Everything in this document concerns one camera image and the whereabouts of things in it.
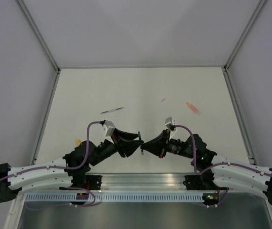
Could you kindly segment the orange highlighter pen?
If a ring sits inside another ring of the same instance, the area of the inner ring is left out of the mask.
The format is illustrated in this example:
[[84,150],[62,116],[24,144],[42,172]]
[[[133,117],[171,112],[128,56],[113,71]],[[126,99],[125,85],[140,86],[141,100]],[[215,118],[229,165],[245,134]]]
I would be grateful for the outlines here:
[[189,102],[187,102],[186,104],[187,104],[187,106],[188,106],[195,114],[197,114],[197,115],[200,115],[200,114],[201,114],[201,112],[199,111],[199,109],[197,109],[193,104],[191,104],[191,103],[189,103]]

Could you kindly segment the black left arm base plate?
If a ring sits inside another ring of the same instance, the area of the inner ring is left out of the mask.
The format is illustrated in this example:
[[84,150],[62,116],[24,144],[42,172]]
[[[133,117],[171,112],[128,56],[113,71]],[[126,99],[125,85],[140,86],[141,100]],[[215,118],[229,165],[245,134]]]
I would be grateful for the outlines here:
[[60,190],[68,190],[70,187],[84,188],[87,190],[100,190],[102,184],[101,175],[85,175],[72,179],[72,185],[60,187]]

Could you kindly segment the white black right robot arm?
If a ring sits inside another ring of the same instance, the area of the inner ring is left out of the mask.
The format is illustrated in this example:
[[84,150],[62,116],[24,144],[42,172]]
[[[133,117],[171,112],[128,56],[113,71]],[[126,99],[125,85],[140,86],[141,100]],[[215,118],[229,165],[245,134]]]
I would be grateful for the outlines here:
[[141,149],[164,158],[167,153],[190,158],[205,189],[228,188],[259,196],[272,205],[272,167],[239,163],[207,148],[198,134],[186,141],[172,139],[169,130],[144,143]]

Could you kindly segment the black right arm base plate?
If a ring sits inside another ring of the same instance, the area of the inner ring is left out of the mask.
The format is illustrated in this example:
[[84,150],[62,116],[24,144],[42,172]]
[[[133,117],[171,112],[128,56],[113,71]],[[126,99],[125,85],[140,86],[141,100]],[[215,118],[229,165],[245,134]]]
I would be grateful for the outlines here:
[[187,190],[197,191],[218,191],[226,190],[226,187],[219,187],[213,182],[213,178],[204,175],[186,175],[183,184]]

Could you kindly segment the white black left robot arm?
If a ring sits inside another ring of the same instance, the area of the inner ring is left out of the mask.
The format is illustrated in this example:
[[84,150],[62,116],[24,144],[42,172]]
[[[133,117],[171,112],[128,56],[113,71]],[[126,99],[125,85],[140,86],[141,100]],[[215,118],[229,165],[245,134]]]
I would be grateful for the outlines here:
[[129,157],[143,143],[138,134],[114,129],[98,146],[83,141],[71,153],[48,163],[27,167],[11,167],[3,163],[0,165],[0,203],[36,190],[86,188],[86,174],[91,167],[116,153],[122,158]]

